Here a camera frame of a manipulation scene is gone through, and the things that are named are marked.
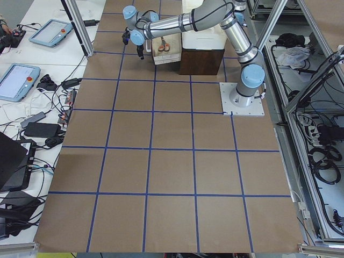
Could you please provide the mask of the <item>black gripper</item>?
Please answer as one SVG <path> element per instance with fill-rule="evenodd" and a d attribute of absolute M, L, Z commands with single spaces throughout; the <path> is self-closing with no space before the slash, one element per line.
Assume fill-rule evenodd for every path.
<path fill-rule="evenodd" d="M 142 55 L 142 45 L 137 46 L 137 54 L 141 60 L 144 60 L 144 55 Z"/>

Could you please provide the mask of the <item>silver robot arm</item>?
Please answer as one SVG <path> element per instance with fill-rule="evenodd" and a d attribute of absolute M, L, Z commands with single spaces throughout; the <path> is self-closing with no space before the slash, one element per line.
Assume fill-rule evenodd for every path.
<path fill-rule="evenodd" d="M 140 12 L 133 5 L 123 8 L 126 30 L 123 43 L 137 46 L 138 55 L 146 40 L 176 33 L 201 33 L 219 26 L 234 48 L 241 65 L 240 82 L 230 92 L 232 104 L 240 108 L 250 106 L 266 76 L 262 52 L 254 46 L 239 22 L 238 14 L 246 9 L 246 1 L 203 1 L 187 13 L 160 19 L 155 11 Z"/>

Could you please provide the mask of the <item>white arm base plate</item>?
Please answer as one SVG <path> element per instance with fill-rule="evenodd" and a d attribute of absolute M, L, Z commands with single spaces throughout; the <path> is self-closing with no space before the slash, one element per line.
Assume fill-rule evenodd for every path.
<path fill-rule="evenodd" d="M 259 91 L 254 96 L 243 97 L 237 92 L 237 83 L 220 82 L 220 95 L 223 115 L 252 116 L 265 115 Z"/>

